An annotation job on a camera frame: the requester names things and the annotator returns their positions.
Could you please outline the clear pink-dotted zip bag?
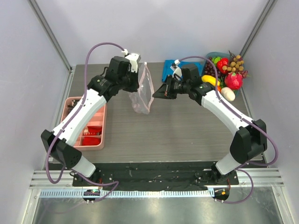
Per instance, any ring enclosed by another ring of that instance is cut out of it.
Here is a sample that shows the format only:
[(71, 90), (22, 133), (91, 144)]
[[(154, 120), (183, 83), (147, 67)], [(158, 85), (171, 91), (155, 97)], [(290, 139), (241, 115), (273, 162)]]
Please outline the clear pink-dotted zip bag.
[(152, 95), (155, 91), (147, 62), (144, 62), (141, 66), (141, 71), (138, 73), (138, 83), (137, 92), (128, 94), (132, 102), (132, 108), (136, 113), (149, 114), (154, 100)]

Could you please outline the pink toy dragon fruit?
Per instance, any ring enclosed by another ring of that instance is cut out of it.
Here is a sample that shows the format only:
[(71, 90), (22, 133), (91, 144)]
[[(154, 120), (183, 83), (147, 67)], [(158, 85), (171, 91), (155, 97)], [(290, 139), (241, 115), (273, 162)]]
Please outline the pink toy dragon fruit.
[(238, 90), (242, 87), (243, 77), (240, 73), (230, 72), (225, 77), (224, 82), (228, 88), (232, 90)]

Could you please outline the beige toy potato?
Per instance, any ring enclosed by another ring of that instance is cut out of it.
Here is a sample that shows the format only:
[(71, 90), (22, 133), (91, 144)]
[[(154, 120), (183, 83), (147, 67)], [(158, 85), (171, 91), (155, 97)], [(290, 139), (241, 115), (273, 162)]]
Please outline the beige toy potato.
[(235, 93), (229, 87), (222, 88), (221, 95), (229, 102), (235, 100)]

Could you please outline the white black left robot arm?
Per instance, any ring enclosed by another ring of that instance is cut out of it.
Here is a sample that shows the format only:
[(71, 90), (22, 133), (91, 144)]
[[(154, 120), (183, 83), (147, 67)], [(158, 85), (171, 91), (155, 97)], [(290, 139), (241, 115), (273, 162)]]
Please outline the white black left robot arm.
[(45, 150), (66, 168), (82, 174), (84, 182), (89, 186), (95, 186), (100, 175), (95, 172), (95, 165), (88, 161), (74, 144), (87, 123), (111, 97), (117, 95), (120, 90), (138, 90), (140, 58), (137, 53), (125, 57), (114, 56), (105, 73), (91, 79), (86, 93), (67, 117), (52, 131), (44, 130), (41, 134)]

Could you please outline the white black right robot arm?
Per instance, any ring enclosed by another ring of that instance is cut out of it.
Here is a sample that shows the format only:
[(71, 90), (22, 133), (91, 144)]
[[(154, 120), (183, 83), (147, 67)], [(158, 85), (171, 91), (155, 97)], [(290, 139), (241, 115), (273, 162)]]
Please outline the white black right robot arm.
[(219, 96), (211, 83), (202, 81), (195, 64), (186, 64), (179, 70), (182, 75), (169, 75), (153, 97), (176, 99), (178, 94), (187, 94), (212, 112), (233, 134), (229, 153), (211, 167), (212, 181), (222, 184), (233, 170), (267, 149), (266, 124), (261, 119), (254, 121), (245, 116)]

